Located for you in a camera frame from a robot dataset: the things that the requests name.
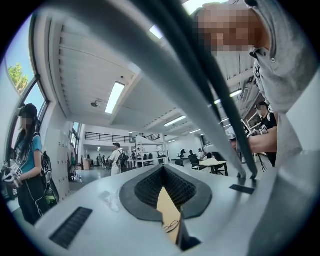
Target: woman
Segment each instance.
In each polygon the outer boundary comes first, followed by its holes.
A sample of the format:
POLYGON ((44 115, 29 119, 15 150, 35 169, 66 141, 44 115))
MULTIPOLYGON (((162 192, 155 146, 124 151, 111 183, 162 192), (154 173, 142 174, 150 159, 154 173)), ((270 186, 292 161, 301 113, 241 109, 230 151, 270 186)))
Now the woman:
POLYGON ((22 170, 22 185, 17 189, 18 202, 24 219, 32 225, 49 209, 41 177, 42 144, 37 133, 37 113, 33 104, 27 104, 20 110, 18 116, 21 117, 22 131, 14 146, 14 159, 22 170))

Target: black cap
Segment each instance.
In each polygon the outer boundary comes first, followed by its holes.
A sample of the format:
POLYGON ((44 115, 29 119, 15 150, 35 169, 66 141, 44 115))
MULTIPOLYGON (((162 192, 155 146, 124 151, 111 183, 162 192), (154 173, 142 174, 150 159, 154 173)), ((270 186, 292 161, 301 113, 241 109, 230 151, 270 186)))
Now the black cap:
POLYGON ((36 118, 38 115, 38 110, 35 105, 29 103, 25 106, 23 106, 19 113, 19 117, 27 117, 27 118, 36 118))

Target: equipment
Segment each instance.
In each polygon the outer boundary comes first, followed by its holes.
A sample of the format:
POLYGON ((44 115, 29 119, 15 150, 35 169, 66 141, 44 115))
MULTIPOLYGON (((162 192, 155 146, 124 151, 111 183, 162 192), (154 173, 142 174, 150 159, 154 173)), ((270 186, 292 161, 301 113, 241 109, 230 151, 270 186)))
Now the equipment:
POLYGON ((6 183, 14 183, 16 188, 19 188, 22 186, 21 181, 19 180, 22 175, 22 170, 20 167, 14 162, 11 167, 9 167, 9 164, 7 162, 3 162, 2 167, 2 180, 6 183))

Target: black mesh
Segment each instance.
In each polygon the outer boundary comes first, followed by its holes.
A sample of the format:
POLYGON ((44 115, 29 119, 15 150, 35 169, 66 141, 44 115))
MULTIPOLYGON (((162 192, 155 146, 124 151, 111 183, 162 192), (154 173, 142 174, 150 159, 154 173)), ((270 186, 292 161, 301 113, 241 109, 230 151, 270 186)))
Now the black mesh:
POLYGON ((136 218, 162 221, 158 198, 165 188, 175 207, 186 219, 200 216, 212 199, 210 187, 169 165, 157 165, 125 183, 120 190, 122 205, 136 218))
POLYGON ((196 194, 193 184, 164 167, 141 180, 134 192, 140 201, 157 209, 158 197, 163 187, 178 210, 196 194))

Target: white ceiling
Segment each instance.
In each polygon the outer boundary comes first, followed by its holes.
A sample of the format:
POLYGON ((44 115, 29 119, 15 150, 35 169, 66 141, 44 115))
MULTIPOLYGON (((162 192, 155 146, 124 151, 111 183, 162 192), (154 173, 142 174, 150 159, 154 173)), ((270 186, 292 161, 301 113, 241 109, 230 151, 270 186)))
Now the white ceiling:
MULTIPOLYGON (((148 32, 153 24, 134 7, 124 3, 125 0, 117 2, 148 32)), ((56 49, 53 53, 58 53, 50 56, 56 60, 56 64, 50 65, 51 73, 57 78, 53 83, 59 100, 64 101, 60 105, 62 108, 66 106, 65 113, 70 113, 67 115, 70 121, 175 136, 197 129, 188 118, 164 127, 165 123, 184 115, 174 99, 163 94, 134 63, 91 35, 85 25, 71 17, 64 17, 62 21, 52 20, 49 33, 54 35, 53 41, 56 42, 52 45, 56 49), (125 84, 125 90, 110 115, 105 113, 105 109, 115 82, 125 84), (96 100, 99 101, 98 107, 92 107, 91 103, 96 100)), ((165 49, 170 48, 165 38, 159 43, 165 49)), ((248 88, 245 100, 240 95, 233 98, 240 115, 244 117, 259 93, 256 86, 248 83, 248 78, 253 76, 254 59, 247 52, 218 52, 215 57, 228 81, 230 92, 244 85, 248 88), (251 75, 239 76, 248 71, 251 75)), ((221 104, 217 107, 221 117, 225 118, 221 104)))

